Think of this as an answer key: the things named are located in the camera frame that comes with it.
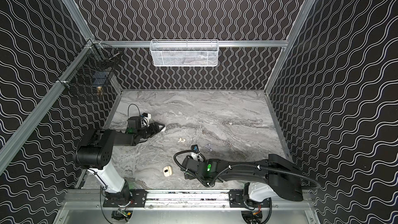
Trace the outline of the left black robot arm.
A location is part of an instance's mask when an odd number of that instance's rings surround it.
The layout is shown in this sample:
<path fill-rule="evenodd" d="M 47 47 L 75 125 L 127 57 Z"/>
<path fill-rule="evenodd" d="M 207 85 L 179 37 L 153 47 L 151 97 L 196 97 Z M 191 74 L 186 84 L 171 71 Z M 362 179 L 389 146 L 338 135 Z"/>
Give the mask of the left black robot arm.
<path fill-rule="evenodd" d="M 165 130 L 159 122 L 149 124 L 129 123 L 124 132 L 112 129 L 88 130 L 78 143 L 74 162 L 88 170 L 100 182 L 100 192 L 117 205 L 125 206 L 132 201 L 128 182 L 116 171 L 112 163 L 114 146 L 136 146 L 145 143 Z"/>

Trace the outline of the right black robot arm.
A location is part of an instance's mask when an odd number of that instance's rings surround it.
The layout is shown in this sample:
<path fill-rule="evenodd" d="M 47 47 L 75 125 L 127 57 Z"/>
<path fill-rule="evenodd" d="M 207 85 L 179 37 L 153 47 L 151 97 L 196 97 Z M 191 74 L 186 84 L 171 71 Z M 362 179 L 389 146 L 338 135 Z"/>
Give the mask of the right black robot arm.
<path fill-rule="evenodd" d="M 214 187 L 217 182 L 243 181 L 268 185 L 280 198 L 289 201 L 302 201 L 303 190 L 319 189 L 321 184 L 304 176 L 299 168 L 283 157 L 270 154 L 267 159 L 254 162 L 232 162 L 221 159 L 199 161 L 187 155 L 182 163 L 177 156 L 173 159 L 184 173 L 185 179 L 197 179 L 204 187 Z"/>

